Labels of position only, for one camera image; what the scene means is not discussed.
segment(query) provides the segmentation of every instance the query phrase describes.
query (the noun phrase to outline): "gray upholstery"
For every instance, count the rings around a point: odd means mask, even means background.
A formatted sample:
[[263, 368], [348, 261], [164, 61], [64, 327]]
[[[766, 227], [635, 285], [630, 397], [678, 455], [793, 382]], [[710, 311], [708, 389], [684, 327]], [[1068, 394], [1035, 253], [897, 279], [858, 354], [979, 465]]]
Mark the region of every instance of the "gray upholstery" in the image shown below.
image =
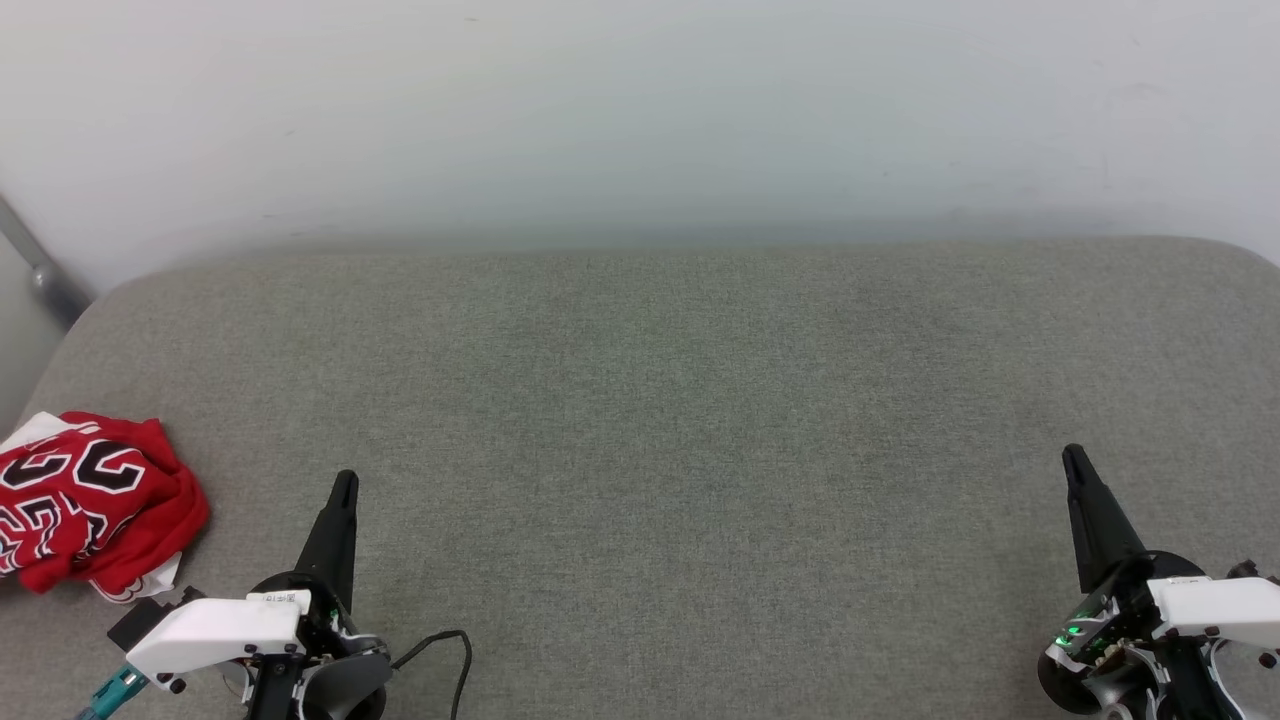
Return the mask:
[[[278, 259], [113, 292], [28, 413], [164, 420], [210, 594], [291, 566], [357, 470], [355, 618], [468, 630], [462, 717], [1056, 717], [1065, 443], [1149, 546], [1280, 570], [1277, 281], [1176, 238]], [[0, 715], [78, 710], [119, 615], [0, 584]], [[387, 716], [445, 717], [460, 662]], [[209, 671], [118, 717], [239, 716]]]

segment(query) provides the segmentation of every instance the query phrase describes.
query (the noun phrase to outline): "red jersey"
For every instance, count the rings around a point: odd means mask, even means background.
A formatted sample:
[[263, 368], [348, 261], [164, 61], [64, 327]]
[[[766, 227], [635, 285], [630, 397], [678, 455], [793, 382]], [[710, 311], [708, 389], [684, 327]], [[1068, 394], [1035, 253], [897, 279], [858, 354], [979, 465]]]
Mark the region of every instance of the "red jersey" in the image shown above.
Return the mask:
[[72, 578], [120, 596], [195, 538], [209, 502], [159, 420], [61, 420], [0, 452], [0, 577], [37, 593]]

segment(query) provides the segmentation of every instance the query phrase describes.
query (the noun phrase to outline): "teal connector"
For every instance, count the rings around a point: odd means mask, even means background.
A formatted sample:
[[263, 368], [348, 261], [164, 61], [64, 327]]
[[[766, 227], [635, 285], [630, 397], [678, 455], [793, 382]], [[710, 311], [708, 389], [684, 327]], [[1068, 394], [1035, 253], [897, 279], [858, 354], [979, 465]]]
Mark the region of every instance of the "teal connector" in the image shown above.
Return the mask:
[[93, 693], [93, 700], [90, 701], [87, 710], [92, 710], [93, 715], [101, 720], [106, 720], [122, 705], [129, 702], [133, 700], [133, 696], [142, 692], [142, 688], [147, 687], [147, 684], [146, 675], [140, 673], [137, 667], [125, 665], [116, 670], [115, 675]]

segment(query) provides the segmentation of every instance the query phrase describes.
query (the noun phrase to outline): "gray couch cushion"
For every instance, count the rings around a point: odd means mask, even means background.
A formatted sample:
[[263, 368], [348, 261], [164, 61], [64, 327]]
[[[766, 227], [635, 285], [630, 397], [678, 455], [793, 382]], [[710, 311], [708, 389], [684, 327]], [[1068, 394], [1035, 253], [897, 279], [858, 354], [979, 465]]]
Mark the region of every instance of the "gray couch cushion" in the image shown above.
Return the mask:
[[[164, 420], [214, 509], [179, 580], [218, 596], [356, 469], [355, 618], [467, 629], [463, 717], [1057, 716], [1065, 443], [1149, 546], [1280, 571], [1277, 281], [1172, 238], [279, 259], [113, 292], [28, 411]], [[4, 715], [78, 710], [119, 615], [0, 584]], [[444, 717], [460, 661], [387, 716]], [[120, 717], [241, 716], [191, 684]]]

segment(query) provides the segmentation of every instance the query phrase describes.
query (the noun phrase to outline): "white wall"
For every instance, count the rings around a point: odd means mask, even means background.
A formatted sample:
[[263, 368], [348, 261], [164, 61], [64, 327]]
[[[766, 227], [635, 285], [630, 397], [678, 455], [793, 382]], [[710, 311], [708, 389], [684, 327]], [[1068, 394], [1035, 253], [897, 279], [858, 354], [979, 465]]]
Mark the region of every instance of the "white wall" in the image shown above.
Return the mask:
[[0, 439], [9, 436], [63, 331], [40, 305], [28, 265], [0, 234]]
[[95, 290], [246, 249], [1183, 233], [1280, 260], [1263, 0], [0, 0]]

